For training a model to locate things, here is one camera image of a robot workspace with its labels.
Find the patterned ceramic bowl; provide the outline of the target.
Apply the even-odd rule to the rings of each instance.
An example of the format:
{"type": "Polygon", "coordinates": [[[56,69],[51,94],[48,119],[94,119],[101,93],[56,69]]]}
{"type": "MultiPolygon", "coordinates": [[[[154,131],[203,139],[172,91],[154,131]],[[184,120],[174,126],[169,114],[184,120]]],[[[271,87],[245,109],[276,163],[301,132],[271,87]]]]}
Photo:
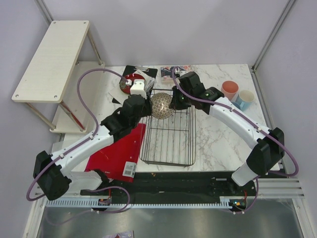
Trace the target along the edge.
{"type": "Polygon", "coordinates": [[[157,93],[151,97],[152,102],[152,116],[157,119],[166,119],[173,113],[170,103],[172,97],[167,93],[157,93]]]}

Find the dark brown plate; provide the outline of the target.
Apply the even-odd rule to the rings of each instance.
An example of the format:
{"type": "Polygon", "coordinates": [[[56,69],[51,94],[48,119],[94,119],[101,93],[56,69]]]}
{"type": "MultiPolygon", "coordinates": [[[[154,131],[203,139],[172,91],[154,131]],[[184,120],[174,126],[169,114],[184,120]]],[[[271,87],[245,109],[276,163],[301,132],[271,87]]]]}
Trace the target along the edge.
{"type": "Polygon", "coordinates": [[[144,76],[142,76],[138,73],[128,74],[128,75],[124,76],[124,79],[120,80],[120,83],[119,83],[120,90],[123,93],[130,95],[130,93],[131,93],[130,89],[133,86],[135,80],[145,81],[145,78],[144,78],[144,76]]]}

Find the grey wire dish rack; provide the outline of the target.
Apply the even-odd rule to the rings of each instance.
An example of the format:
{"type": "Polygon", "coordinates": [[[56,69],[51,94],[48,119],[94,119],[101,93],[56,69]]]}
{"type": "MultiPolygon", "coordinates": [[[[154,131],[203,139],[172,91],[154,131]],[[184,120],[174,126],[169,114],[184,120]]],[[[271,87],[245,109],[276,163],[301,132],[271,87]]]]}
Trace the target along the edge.
{"type": "Polygon", "coordinates": [[[149,116],[140,159],[147,164],[188,167],[196,161],[196,110],[175,111],[165,119],[149,116]]]}

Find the pink plastic cup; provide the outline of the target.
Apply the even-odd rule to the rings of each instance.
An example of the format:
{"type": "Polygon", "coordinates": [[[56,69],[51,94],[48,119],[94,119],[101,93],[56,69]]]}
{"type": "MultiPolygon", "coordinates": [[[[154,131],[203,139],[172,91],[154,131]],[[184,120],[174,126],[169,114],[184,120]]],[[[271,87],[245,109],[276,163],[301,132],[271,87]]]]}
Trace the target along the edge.
{"type": "Polygon", "coordinates": [[[221,86],[221,92],[229,100],[232,100],[238,91],[239,91],[239,86],[234,81],[227,80],[223,82],[221,86]]]}

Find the light blue mug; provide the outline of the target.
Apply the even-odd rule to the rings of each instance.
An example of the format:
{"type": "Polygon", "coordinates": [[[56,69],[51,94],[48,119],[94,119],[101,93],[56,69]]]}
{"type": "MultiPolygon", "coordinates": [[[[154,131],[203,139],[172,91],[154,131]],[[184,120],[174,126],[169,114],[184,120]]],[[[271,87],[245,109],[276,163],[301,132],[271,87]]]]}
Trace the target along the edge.
{"type": "Polygon", "coordinates": [[[241,111],[245,111],[254,101],[255,96],[249,90],[241,90],[235,103],[239,105],[241,111]]]}

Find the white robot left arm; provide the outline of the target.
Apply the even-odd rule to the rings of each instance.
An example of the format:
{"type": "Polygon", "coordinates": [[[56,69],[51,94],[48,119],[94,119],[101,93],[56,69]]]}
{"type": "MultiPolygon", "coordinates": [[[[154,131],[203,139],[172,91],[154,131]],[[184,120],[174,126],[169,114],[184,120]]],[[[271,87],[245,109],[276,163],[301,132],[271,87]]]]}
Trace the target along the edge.
{"type": "Polygon", "coordinates": [[[129,135],[143,117],[152,114],[151,98],[131,95],[123,106],[101,121],[94,131],[74,144],[52,154],[36,156],[33,177],[48,200],[62,197],[70,188],[70,172],[97,151],[129,135]]]}

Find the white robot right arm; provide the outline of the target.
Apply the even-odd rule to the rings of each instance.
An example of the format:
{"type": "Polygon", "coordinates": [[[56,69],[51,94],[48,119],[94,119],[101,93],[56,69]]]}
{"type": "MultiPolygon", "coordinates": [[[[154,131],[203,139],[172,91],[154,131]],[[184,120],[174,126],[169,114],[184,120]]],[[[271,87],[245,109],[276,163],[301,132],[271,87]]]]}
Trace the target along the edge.
{"type": "Polygon", "coordinates": [[[179,76],[178,79],[179,83],[172,88],[172,109],[182,110],[194,106],[223,122],[251,148],[246,162],[227,182],[226,187],[230,194],[240,194],[245,189],[245,184],[266,175],[283,158],[284,133],[281,129],[270,129],[252,120],[217,88],[205,88],[193,71],[179,76]]]}

